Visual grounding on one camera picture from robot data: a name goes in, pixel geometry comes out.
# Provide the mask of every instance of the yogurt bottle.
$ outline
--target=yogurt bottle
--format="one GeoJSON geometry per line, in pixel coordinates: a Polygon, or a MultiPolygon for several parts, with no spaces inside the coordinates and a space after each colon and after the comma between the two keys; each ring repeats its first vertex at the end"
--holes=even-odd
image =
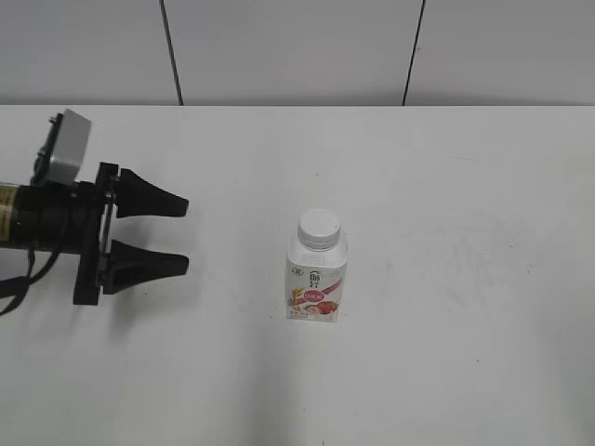
{"type": "Polygon", "coordinates": [[[347,236],[338,217],[310,209],[289,240],[285,269],[287,318],[337,321],[347,269],[347,236]]]}

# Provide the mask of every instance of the white bottle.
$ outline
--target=white bottle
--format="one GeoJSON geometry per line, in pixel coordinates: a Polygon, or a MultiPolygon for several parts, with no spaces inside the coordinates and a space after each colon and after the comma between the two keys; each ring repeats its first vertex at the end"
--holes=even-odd
{"type": "Polygon", "coordinates": [[[346,268],[347,236],[340,220],[326,209],[306,211],[287,249],[287,318],[337,321],[346,268]]]}

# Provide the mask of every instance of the white table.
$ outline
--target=white table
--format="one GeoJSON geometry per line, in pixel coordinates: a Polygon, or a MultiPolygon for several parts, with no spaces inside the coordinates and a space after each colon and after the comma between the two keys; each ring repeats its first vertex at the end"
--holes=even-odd
{"type": "MultiPolygon", "coordinates": [[[[0,178],[28,181],[62,109],[0,108],[0,178]]],[[[595,442],[594,108],[73,109],[79,178],[118,163],[191,201],[113,237],[191,267],[76,308],[62,256],[0,319],[2,444],[595,442]],[[350,240],[337,324],[284,317],[313,206],[350,240]]]]}

